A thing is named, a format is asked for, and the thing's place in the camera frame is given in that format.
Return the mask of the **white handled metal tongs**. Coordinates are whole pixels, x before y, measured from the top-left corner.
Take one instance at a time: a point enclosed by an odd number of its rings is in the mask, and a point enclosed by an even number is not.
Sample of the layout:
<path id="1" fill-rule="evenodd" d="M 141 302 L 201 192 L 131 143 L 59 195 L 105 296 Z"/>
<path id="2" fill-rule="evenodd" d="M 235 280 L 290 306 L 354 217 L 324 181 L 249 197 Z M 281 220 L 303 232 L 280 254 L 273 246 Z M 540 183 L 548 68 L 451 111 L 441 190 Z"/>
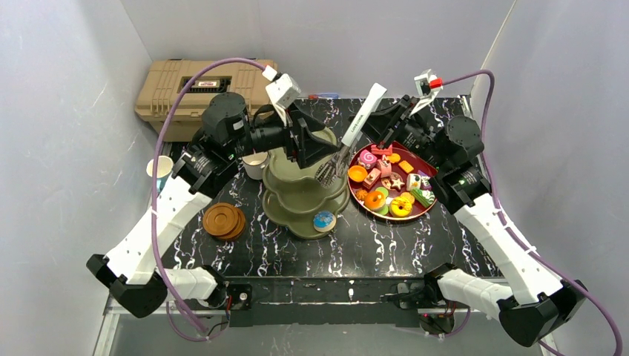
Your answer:
<path id="1" fill-rule="evenodd" d="M 339 150 L 318 168 L 314 176 L 323 187 L 329 187 L 349 169 L 351 153 L 355 148 L 356 142 L 360 139 L 361 130 L 371 114 L 378 108 L 386 92 L 387 89 L 378 83 L 374 83 L 370 88 L 368 96 L 364 99 L 363 104 L 343 135 Z"/>

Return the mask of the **white cream cake piece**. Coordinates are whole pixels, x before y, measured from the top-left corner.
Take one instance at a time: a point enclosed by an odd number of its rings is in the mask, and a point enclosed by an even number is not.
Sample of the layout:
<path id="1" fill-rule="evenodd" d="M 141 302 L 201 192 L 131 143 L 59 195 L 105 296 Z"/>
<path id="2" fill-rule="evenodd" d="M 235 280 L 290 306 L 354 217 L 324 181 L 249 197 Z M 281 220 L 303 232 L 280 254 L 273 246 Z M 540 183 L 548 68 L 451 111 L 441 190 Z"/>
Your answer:
<path id="1" fill-rule="evenodd" d="M 413 191 L 415 189 L 421 189 L 422 176 L 419 174 L 408 174 L 406 177 L 406 190 Z"/>

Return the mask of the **green three-tier dessert stand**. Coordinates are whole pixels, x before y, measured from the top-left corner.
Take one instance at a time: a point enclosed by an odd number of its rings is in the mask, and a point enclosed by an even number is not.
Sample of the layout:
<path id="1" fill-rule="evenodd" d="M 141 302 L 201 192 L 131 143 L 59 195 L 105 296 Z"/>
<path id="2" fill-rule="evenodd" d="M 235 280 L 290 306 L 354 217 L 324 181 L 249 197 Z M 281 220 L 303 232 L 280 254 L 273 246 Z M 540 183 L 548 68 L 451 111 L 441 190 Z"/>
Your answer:
<path id="1" fill-rule="evenodd" d="M 318 168 L 330 155 L 308 168 L 300 168 L 282 148 L 269 151 L 269 164 L 263 169 L 263 210 L 275 224 L 285 226 L 303 240 L 318 240 L 325 232 L 315 230 L 313 219 L 321 211 L 340 214 L 350 200 L 347 183 L 337 178 L 328 188 L 315 179 Z"/>

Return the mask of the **pink strawberry cake square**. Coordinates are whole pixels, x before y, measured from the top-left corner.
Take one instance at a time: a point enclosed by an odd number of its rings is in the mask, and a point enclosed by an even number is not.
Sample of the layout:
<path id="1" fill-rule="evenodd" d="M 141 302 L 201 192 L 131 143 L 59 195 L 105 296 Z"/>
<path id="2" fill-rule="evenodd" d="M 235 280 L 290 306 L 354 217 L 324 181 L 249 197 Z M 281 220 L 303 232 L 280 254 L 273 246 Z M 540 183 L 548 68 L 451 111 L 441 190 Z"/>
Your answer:
<path id="1" fill-rule="evenodd" d="M 362 185 L 366 190 L 371 190 L 375 183 L 381 177 L 381 171 L 378 168 L 373 168 L 364 178 Z"/>

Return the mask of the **blue frosted donut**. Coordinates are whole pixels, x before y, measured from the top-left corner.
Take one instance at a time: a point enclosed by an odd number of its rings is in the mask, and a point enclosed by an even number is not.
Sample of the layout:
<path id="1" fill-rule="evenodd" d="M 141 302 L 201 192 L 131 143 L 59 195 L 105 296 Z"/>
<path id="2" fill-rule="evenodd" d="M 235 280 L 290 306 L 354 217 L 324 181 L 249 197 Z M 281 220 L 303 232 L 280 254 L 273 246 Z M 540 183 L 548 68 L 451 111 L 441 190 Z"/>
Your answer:
<path id="1" fill-rule="evenodd" d="M 318 232 L 329 232 L 335 226 L 337 216 L 331 211 L 320 211 L 313 218 L 313 228 Z"/>

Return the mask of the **orange glazed donut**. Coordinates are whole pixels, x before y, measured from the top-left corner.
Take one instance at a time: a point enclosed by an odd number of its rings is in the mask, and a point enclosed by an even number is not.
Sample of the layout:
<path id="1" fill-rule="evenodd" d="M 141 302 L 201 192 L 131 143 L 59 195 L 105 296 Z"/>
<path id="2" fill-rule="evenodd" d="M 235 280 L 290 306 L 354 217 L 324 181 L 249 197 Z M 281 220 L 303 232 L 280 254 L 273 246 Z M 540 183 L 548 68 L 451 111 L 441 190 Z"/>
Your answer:
<path id="1" fill-rule="evenodd" d="M 376 190 L 369 192 L 363 201 L 363 205 L 370 211 L 379 211 L 386 204 L 386 199 Z"/>

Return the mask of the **yellow frosted donut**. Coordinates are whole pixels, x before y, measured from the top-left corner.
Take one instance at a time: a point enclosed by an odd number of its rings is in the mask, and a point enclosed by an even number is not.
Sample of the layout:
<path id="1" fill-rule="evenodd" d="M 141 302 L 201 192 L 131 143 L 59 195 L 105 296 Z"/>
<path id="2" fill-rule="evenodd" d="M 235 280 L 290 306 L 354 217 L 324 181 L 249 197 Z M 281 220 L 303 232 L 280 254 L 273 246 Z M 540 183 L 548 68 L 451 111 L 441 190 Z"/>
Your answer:
<path id="1" fill-rule="evenodd" d="M 405 197 L 396 197 L 389 204 L 389 213 L 396 218 L 408 217 L 413 210 L 413 203 Z"/>

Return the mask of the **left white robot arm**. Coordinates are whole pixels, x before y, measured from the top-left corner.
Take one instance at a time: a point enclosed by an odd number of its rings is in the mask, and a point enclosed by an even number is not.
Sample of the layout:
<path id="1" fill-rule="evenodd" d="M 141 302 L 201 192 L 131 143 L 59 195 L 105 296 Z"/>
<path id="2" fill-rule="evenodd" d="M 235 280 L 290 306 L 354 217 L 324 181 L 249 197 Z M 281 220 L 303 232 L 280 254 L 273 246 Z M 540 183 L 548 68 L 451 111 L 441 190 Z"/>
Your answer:
<path id="1" fill-rule="evenodd" d="M 216 95 L 145 214 L 116 247 L 88 259 L 88 270 L 133 316 L 147 317 L 175 300 L 214 302 L 223 297 L 225 281 L 215 269 L 168 269 L 162 256 L 237 173 L 239 158 L 279 148 L 300 168 L 308 168 L 337 150 L 320 137 L 324 124 L 296 105 L 266 105 L 260 112 L 267 118 L 252 120 L 241 95 Z"/>

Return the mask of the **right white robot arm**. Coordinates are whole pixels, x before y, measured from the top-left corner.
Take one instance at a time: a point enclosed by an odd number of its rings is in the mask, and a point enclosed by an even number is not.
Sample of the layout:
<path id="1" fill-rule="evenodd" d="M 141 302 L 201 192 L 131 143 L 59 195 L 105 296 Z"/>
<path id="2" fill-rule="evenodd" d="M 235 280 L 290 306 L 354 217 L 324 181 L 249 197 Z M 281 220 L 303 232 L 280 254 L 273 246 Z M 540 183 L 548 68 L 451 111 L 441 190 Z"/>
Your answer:
<path id="1" fill-rule="evenodd" d="M 366 99 L 360 107 L 362 133 L 375 144 L 398 142 L 436 169 L 429 182 L 437 201 L 473 234 L 507 280 L 506 285 L 491 283 L 445 263 L 424 275 L 427 294 L 485 313 L 526 347 L 569 321 L 584 302 L 583 286 L 546 269 L 530 248 L 513 239 L 488 179 L 473 162 L 484 150 L 478 124 L 454 116 L 431 133 L 411 116 L 415 99 L 405 96 L 384 110 L 379 103 Z"/>

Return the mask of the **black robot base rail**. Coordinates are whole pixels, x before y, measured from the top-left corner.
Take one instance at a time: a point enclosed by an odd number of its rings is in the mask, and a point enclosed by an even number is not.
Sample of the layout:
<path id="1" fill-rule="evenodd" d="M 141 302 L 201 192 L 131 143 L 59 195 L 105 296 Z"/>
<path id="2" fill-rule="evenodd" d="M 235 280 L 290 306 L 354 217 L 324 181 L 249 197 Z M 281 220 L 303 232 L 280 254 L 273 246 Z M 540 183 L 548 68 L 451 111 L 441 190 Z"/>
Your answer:
<path id="1" fill-rule="evenodd" d="M 232 327 L 389 324 L 429 333 L 451 332 L 464 309 L 434 300 L 411 277 L 231 277 L 208 301 L 187 304 L 199 315 L 228 315 Z"/>

